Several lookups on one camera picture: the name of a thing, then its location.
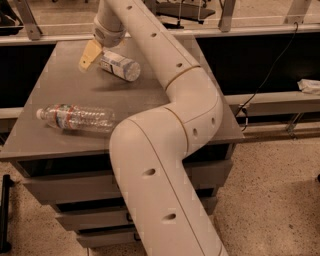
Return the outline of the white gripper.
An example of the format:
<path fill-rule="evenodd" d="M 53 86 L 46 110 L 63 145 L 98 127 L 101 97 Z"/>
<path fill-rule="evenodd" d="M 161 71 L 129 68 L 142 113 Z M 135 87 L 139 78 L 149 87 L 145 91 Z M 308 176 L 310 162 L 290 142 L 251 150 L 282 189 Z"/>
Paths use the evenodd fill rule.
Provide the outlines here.
<path fill-rule="evenodd" d="M 126 34 L 121 21 L 116 16 L 96 16 L 94 18 L 94 37 L 86 44 L 79 61 L 79 69 L 87 71 L 102 53 L 102 46 L 117 46 Z"/>

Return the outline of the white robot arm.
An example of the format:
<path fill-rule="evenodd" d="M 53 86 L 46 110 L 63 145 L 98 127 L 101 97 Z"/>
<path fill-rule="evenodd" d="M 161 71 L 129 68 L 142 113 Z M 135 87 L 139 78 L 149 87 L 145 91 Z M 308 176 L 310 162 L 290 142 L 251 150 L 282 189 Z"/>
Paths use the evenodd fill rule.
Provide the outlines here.
<path fill-rule="evenodd" d="M 169 98 L 121 121 L 109 155 L 114 175 L 148 256 L 228 256 L 183 166 L 223 118 L 217 85 L 142 0 L 100 0 L 96 43 L 87 67 L 129 34 Z"/>

